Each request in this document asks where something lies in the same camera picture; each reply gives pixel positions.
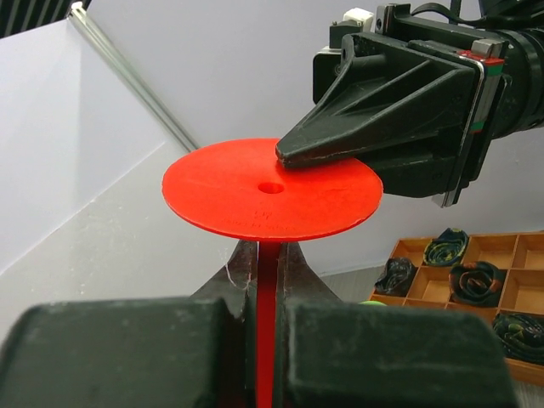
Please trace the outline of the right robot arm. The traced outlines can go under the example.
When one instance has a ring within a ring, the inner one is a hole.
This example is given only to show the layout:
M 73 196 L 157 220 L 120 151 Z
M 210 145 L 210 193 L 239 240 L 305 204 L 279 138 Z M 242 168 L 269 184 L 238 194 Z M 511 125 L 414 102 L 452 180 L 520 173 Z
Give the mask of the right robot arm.
M 347 157 L 387 194 L 454 205 L 491 141 L 543 124 L 543 4 L 389 3 L 350 10 L 314 57 L 314 108 L 277 144 L 286 168 Z

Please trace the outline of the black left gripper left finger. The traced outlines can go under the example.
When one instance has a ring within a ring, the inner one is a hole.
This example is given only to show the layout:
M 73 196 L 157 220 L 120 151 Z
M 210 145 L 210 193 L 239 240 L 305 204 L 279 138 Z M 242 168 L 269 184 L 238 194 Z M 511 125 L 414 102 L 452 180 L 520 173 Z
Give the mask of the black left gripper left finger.
M 40 304 L 1 348 L 4 407 L 252 407 L 246 317 L 257 246 L 193 295 Z

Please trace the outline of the red plastic wine glass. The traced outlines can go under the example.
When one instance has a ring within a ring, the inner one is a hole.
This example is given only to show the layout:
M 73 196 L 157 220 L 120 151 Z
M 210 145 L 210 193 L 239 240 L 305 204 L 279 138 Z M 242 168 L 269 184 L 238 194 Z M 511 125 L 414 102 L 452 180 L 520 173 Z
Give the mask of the red plastic wine glass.
M 258 244 L 256 405 L 271 407 L 281 244 L 314 240 L 365 222 L 379 207 L 382 180 L 345 159 L 286 170 L 276 139 L 237 139 L 195 150 L 164 173 L 171 210 L 194 226 Z

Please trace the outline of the green plastic wine glass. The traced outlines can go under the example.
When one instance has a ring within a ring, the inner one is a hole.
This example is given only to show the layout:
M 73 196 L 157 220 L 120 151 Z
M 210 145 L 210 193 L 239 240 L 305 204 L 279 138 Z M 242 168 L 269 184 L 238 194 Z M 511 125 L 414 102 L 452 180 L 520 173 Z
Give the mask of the green plastic wine glass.
M 376 300 L 366 300 L 366 301 L 363 301 L 363 302 L 360 302 L 359 305 L 365 305 L 365 306 L 380 306 L 380 307 L 385 307 L 385 306 L 388 306 L 386 303 L 383 303 L 383 302 L 380 302 L 380 301 L 376 301 Z

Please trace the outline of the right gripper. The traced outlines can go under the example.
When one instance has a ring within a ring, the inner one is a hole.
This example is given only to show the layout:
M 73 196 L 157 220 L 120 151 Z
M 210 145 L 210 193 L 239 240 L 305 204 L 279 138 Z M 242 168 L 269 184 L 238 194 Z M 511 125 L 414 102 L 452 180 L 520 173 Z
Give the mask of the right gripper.
M 380 6 L 372 31 L 314 56 L 314 108 L 276 146 L 285 167 L 354 157 L 387 194 L 456 203 L 490 141 L 510 130 L 498 112 L 510 87 L 509 42 L 453 14 L 425 19 L 432 10 Z

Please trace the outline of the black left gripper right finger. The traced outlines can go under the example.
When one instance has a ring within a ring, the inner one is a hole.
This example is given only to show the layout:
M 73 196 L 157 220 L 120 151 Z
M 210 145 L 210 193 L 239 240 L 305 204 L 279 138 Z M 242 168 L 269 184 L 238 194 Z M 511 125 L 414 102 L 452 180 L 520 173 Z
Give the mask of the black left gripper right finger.
M 277 407 L 515 407 L 490 326 L 468 312 L 345 303 L 285 244 L 278 264 Z

